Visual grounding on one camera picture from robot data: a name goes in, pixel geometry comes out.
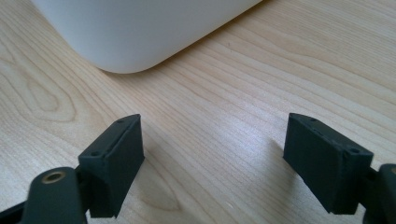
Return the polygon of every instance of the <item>white container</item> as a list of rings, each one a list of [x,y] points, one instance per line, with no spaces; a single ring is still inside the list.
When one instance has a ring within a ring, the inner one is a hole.
[[[133,73],[162,62],[261,0],[32,0],[95,66]]]

